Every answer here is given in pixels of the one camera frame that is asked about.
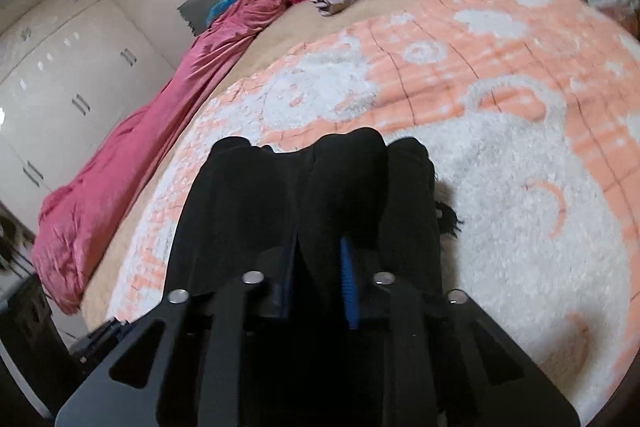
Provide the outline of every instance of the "patterned fabric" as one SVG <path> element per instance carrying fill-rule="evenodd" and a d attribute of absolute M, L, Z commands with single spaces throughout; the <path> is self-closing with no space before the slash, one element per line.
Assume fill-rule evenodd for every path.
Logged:
<path fill-rule="evenodd" d="M 292 151 L 361 126 L 429 149 L 436 195 L 464 221 L 443 243 L 445 286 L 474 296 L 585 425 L 640 345 L 640 44 L 579 0 L 421 0 L 240 80 L 181 139 L 108 314 L 161 298 L 217 140 Z"/>

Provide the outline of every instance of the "colorful fabric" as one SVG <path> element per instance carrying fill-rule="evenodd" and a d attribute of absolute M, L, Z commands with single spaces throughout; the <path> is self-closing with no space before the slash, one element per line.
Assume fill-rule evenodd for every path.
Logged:
<path fill-rule="evenodd" d="M 580 0 L 421 0 L 234 84 L 180 140 L 108 315 L 161 298 L 217 140 L 292 151 L 361 126 L 428 148 L 436 194 L 464 221 L 443 242 L 445 286 L 468 291 L 586 425 L 640 344 L 640 44 Z"/>
<path fill-rule="evenodd" d="M 74 313 L 120 220 L 164 155 L 286 0 L 238 0 L 199 35 L 164 89 L 109 135 L 38 217 L 33 265 L 60 309 Z"/>
<path fill-rule="evenodd" d="M 237 0 L 220 0 L 213 5 L 209 15 L 207 15 L 206 27 L 211 26 L 211 23 L 220 17 L 233 3 Z"/>

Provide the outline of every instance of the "blue fabric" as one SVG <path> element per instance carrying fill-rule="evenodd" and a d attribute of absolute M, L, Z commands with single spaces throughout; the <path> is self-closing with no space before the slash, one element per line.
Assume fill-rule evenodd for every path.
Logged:
<path fill-rule="evenodd" d="M 213 5 L 213 8 L 209 11 L 205 26 L 209 28 L 211 23 L 220 17 L 233 3 L 237 0 L 220 0 Z"/>
<path fill-rule="evenodd" d="M 340 240 L 340 274 L 342 278 L 342 301 L 344 302 L 344 318 L 350 330 L 358 329 L 360 313 L 358 310 L 358 287 L 353 276 L 351 264 L 351 245 L 346 237 Z"/>

